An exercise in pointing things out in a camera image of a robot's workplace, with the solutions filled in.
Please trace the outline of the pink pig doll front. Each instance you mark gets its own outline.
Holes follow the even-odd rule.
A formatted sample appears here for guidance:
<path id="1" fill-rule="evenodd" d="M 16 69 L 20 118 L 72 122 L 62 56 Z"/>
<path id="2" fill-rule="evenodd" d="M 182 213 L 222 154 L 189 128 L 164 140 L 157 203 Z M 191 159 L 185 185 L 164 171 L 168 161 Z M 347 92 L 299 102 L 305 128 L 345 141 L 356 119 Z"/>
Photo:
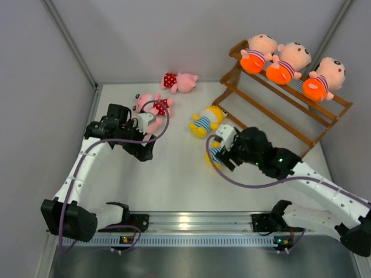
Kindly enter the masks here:
<path id="1" fill-rule="evenodd" d="M 158 129 L 160 128 L 162 124 L 162 119 L 155 116 L 155 120 L 154 122 L 152 122 L 148 127 L 147 127 L 147 133 L 146 135 L 144 136 L 143 140 L 144 141 L 147 141 L 151 138 L 152 135 L 154 135 Z"/>

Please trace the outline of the yellow doll blue striped front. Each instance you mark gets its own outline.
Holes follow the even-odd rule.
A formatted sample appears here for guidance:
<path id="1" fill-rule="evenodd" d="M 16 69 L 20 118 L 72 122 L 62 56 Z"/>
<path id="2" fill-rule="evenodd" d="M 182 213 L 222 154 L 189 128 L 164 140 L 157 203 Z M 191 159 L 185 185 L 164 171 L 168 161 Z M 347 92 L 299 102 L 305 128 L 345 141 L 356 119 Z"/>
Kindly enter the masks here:
<path id="1" fill-rule="evenodd" d="M 208 150 L 205 152 L 205 160 L 207 164 L 210 167 L 212 167 L 212 164 L 215 164 L 216 167 L 221 170 L 223 162 L 217 157 L 217 154 L 223 149 L 224 143 L 212 139 L 206 144 L 206 146 L 208 147 Z"/>

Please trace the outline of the yellow doll blue striped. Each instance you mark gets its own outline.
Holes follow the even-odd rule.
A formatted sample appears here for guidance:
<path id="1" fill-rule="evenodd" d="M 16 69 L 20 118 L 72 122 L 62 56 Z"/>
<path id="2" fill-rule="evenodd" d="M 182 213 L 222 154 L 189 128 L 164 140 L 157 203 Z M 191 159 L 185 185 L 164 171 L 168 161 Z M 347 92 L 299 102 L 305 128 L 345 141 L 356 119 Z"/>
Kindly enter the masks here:
<path id="1" fill-rule="evenodd" d="M 217 154 L 223 149 L 224 143 L 212 139 L 206 144 L 206 146 L 208 147 L 208 150 L 205 152 L 205 160 L 207 164 L 210 167 L 212 167 L 212 164 L 215 164 L 216 167 L 221 170 L 223 162 L 217 157 Z"/>
<path id="2" fill-rule="evenodd" d="M 205 138 L 210 131 L 215 131 L 227 117 L 228 112 L 218 106 L 205 107 L 200 113 L 192 115 L 189 128 L 197 138 Z"/>

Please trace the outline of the large boy doll orange shorts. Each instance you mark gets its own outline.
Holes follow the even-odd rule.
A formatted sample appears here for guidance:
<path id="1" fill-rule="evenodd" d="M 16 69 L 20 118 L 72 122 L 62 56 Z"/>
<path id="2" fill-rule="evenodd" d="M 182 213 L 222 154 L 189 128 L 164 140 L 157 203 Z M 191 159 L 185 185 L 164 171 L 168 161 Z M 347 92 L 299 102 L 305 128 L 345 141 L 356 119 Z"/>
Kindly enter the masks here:
<path id="1" fill-rule="evenodd" d="M 265 63 L 272 60 L 278 42 L 266 34 L 258 34 L 248 39 L 248 49 L 241 49 L 241 67 L 249 74 L 259 74 Z"/>

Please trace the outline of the boy doll orange shorts front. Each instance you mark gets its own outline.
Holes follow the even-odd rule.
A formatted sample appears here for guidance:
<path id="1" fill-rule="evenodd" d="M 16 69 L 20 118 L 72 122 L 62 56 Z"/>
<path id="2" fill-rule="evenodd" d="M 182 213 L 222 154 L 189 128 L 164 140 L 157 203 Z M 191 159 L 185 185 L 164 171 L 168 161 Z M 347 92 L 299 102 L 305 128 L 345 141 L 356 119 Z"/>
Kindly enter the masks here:
<path id="1" fill-rule="evenodd" d="M 333 91 L 339 90 L 345 81 L 345 66 L 340 61 L 325 57 L 302 85 L 304 96 L 314 102 L 332 100 Z"/>

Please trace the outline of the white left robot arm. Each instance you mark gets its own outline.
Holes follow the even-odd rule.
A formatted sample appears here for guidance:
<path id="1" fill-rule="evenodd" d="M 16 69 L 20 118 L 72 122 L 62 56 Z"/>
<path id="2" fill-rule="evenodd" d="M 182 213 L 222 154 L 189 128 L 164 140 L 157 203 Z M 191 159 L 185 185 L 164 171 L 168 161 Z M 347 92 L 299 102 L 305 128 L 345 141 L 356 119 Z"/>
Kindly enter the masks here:
<path id="1" fill-rule="evenodd" d="M 103 190 L 94 182 L 116 145 L 141 162 L 153 158 L 154 136 L 145 139 L 155 115 L 140 112 L 133 117 L 130 108 L 110 104 L 106 115 L 90 122 L 81 149 L 64 184 L 53 199 L 45 199 L 41 213 L 51 234 L 88 242 L 97 231 L 112 227 L 125 231 L 133 223 L 128 205 L 120 202 L 89 201 L 91 193 Z"/>

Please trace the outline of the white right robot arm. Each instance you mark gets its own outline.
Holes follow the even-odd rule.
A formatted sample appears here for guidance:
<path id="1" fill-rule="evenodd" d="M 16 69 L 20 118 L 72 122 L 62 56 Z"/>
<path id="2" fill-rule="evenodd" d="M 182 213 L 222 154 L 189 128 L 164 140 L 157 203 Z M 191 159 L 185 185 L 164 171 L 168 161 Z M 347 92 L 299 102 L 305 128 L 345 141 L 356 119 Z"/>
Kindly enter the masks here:
<path id="1" fill-rule="evenodd" d="M 256 127 L 239 131 L 221 125 L 216 130 L 216 141 L 223 143 L 216 158 L 228 169 L 243 163 L 254 165 L 273 179 L 260 188 L 286 184 L 323 207 L 320 211 L 280 200 L 270 211 L 271 225 L 276 230 L 292 227 L 318 232 L 339 241 L 354 254 L 370 256 L 370 201 L 329 181 L 292 151 L 273 147 Z"/>

